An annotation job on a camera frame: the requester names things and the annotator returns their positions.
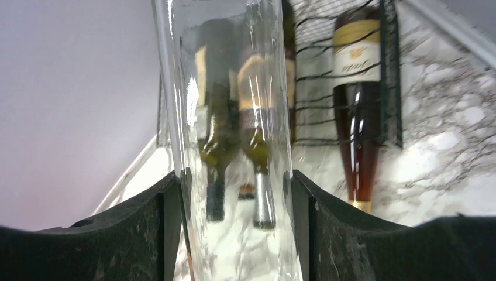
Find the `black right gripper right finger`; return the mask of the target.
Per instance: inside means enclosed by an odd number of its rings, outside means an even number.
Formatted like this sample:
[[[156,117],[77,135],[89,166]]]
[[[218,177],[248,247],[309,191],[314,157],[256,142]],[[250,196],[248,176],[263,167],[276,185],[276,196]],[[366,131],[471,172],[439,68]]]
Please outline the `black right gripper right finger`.
[[[361,211],[303,173],[291,180],[304,280],[494,280],[495,218],[407,227]]]

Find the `green bottle black cap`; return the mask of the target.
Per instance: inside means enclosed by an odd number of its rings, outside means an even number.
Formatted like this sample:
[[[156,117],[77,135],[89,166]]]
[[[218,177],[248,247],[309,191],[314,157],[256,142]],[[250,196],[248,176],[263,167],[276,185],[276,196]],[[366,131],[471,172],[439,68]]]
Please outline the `green bottle black cap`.
[[[229,106],[233,25],[227,19],[213,19],[199,26],[197,32],[195,127],[207,175],[206,219],[219,222],[225,217],[225,173],[235,149]]]

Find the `clear glass bottle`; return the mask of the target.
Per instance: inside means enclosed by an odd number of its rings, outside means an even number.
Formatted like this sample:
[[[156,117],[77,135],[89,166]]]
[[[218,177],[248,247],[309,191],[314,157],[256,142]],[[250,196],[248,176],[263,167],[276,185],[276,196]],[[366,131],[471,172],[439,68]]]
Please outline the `clear glass bottle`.
[[[300,280],[288,1],[153,1],[192,280]]]

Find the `green bottle brown label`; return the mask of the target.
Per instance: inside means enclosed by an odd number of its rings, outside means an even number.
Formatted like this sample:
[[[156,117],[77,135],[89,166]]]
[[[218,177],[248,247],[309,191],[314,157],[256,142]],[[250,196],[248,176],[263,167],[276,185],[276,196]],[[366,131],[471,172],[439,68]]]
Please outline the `green bottle brown label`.
[[[263,230],[276,226],[270,170],[270,126],[273,108],[268,94],[271,86],[268,62],[260,54],[247,56],[237,75],[240,140],[254,170],[255,211],[253,225]]]

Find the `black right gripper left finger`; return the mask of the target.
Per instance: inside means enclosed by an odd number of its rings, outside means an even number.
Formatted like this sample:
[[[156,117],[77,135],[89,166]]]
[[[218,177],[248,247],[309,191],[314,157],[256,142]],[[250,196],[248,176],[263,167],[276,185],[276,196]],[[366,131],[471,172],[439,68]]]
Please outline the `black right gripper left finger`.
[[[174,173],[68,228],[1,228],[2,280],[173,280],[181,228]]]

